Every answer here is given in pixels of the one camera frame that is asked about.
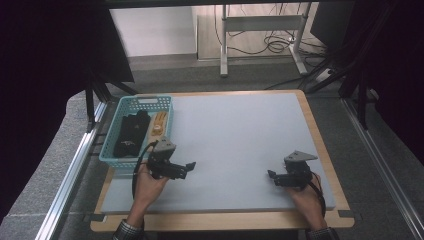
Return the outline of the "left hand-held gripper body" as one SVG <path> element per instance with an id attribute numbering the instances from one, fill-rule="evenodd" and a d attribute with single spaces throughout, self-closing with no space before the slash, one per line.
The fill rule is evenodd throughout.
<path id="1" fill-rule="evenodd" d="M 170 158 L 176 149 L 166 136 L 158 139 L 149 153 L 147 166 L 155 179 L 161 177 L 174 178 L 173 167 Z"/>

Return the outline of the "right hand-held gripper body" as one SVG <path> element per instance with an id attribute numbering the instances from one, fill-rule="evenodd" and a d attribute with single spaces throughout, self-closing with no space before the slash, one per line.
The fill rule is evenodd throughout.
<path id="1" fill-rule="evenodd" d="M 297 188 L 304 189 L 312 179 L 312 171 L 307 162 L 317 160 L 318 157 L 295 150 L 284 158 L 285 169 L 289 177 L 285 180 L 293 180 L 298 184 Z"/>

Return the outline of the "cream knit glove orange palm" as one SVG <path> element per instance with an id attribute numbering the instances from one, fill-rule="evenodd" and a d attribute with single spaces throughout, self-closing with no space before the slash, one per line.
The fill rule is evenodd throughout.
<path id="1" fill-rule="evenodd" d="M 160 111 L 152 116 L 149 124 L 147 143 L 159 140 L 166 132 L 167 129 L 168 113 Z"/>

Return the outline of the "black glove white logo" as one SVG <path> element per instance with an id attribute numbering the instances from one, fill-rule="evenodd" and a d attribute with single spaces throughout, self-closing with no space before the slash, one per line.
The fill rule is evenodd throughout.
<path id="1" fill-rule="evenodd" d="M 145 139 L 151 117 L 145 110 L 124 116 L 116 140 L 113 156 L 117 158 L 137 156 Z"/>

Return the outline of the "turquoise plastic basket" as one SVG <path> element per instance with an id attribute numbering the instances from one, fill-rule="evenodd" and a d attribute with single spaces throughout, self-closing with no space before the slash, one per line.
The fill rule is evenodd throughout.
<path id="1" fill-rule="evenodd" d="M 102 162 L 107 163 L 109 166 L 114 168 L 134 168 L 138 158 L 141 156 L 147 143 L 147 134 L 142 143 L 141 149 L 137 156 L 127 156 L 117 158 L 113 156 L 113 150 L 116 140 L 119 135 L 121 122 L 124 116 L 135 115 L 139 110 L 145 110 L 148 112 L 152 119 L 152 116 L 160 111 L 168 113 L 167 129 L 163 136 L 169 137 L 172 129 L 173 121 L 173 100 L 169 95 L 156 95 L 156 96 L 127 96 L 122 97 L 119 101 L 117 110 L 115 111 L 112 119 L 109 131 L 106 135 L 105 142 L 103 144 L 99 159 Z"/>

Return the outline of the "person's left hand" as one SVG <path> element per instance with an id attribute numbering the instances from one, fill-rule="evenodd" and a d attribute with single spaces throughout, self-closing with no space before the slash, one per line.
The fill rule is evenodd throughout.
<path id="1" fill-rule="evenodd" d="M 167 177 L 155 179 L 146 164 L 140 167 L 137 177 L 134 201 L 127 218 L 128 221 L 142 219 L 148 207 L 160 196 L 168 181 Z"/>

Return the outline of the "person's right hand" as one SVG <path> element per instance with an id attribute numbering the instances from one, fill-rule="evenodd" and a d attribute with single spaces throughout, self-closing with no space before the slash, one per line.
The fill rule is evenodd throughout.
<path id="1" fill-rule="evenodd" d="M 313 187 L 308 185 L 303 190 L 286 187 L 285 191 L 289 194 L 298 212 L 304 217 L 312 231 L 328 227 L 322 214 L 319 195 Z"/>

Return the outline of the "grey foam mat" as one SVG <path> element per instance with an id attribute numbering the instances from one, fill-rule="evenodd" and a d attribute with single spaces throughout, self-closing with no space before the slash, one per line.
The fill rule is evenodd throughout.
<path id="1" fill-rule="evenodd" d="M 313 155 L 311 170 L 324 173 L 293 93 L 183 96 L 172 105 L 171 160 L 195 167 L 167 182 L 152 213 L 290 209 L 289 196 L 268 173 L 283 173 L 294 151 Z"/>

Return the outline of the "black metal stand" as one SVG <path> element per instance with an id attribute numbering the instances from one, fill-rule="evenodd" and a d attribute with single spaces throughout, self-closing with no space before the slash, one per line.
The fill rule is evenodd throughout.
<path id="1" fill-rule="evenodd" d="M 366 106 L 368 103 L 368 97 L 367 83 L 363 71 L 365 60 L 365 54 L 363 52 L 359 51 L 358 53 L 355 53 L 343 67 L 337 68 L 329 77 L 315 85 L 308 86 L 309 82 L 312 79 L 315 79 L 319 73 L 322 73 L 325 68 L 333 66 L 334 60 L 337 57 L 338 55 L 336 53 L 329 54 L 317 66 L 313 67 L 310 72 L 303 74 L 298 88 L 307 94 L 313 94 L 333 82 L 343 79 L 343 82 L 338 89 L 338 95 L 341 98 L 350 98 L 354 91 L 357 90 L 356 118 L 360 125 L 367 130 Z"/>

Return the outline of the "black tripod stand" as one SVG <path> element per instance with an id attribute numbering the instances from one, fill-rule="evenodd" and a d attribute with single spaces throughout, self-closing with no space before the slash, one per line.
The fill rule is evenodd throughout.
<path id="1" fill-rule="evenodd" d="M 94 96 L 102 103 L 107 103 L 112 99 L 107 83 L 123 90 L 130 95 L 136 95 L 137 91 L 126 84 L 112 79 L 104 74 L 97 74 L 93 71 L 89 71 L 90 78 L 86 83 L 85 95 L 86 95 L 86 110 L 87 110 L 87 132 L 91 132 L 96 126 L 95 120 L 95 108 L 94 108 Z"/>

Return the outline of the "white power strip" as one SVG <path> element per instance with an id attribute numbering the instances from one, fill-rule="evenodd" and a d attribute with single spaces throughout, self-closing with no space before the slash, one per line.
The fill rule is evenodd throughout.
<path id="1" fill-rule="evenodd" d="M 316 77 L 316 81 L 317 82 L 322 82 L 324 80 L 326 80 L 327 78 L 329 78 L 333 73 L 332 69 L 325 69 L 324 71 L 322 71 L 317 77 Z"/>

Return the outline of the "black curtain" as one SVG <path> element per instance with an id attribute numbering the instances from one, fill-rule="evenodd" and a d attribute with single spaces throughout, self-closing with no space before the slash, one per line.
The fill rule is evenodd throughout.
<path id="1" fill-rule="evenodd" d="M 68 100 L 133 79 L 106 0 L 0 0 L 0 223 L 37 169 Z"/>
<path id="2" fill-rule="evenodd" d="M 375 90 L 376 110 L 424 164 L 424 0 L 322 1 L 311 33 L 340 67 L 357 64 L 341 96 L 360 82 Z"/>

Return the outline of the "aluminium rail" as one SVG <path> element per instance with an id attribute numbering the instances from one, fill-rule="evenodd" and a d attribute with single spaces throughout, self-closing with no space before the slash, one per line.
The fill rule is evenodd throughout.
<path id="1" fill-rule="evenodd" d="M 94 120 L 97 125 L 103 119 L 106 109 L 107 103 L 100 103 L 96 107 L 94 111 Z M 97 125 L 83 135 L 64 179 L 34 240 L 51 240 L 80 175 L 80 171 L 89 154 L 90 147 L 94 142 L 94 138 L 99 129 Z"/>
<path id="2" fill-rule="evenodd" d="M 376 145 L 369 131 L 366 130 L 362 126 L 360 121 L 357 119 L 357 111 L 353 104 L 345 99 L 342 99 L 341 103 L 347 111 L 355 130 L 357 131 L 361 141 L 363 142 L 372 162 L 376 166 L 376 169 L 379 172 L 382 181 L 386 185 L 386 188 L 388 189 L 392 199 L 398 207 L 409 230 L 414 236 L 414 239 L 424 240 L 424 221 L 419 216 L 418 211 L 414 207 L 412 201 L 402 190 L 401 185 L 399 184 L 393 172 L 389 168 L 389 165 L 383 157 L 382 152 Z"/>

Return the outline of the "white metal desk frame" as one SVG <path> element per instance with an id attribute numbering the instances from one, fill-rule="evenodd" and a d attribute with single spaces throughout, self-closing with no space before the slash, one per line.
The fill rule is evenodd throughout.
<path id="1" fill-rule="evenodd" d="M 288 48 L 301 75 L 306 75 L 306 67 L 299 54 L 299 46 L 308 20 L 312 3 L 309 2 L 301 15 L 279 16 L 250 16 L 228 17 L 227 6 L 222 6 L 222 39 L 220 49 L 220 76 L 228 76 L 228 47 L 227 34 L 235 31 L 276 31 L 294 30 L 296 36 L 292 38 Z"/>

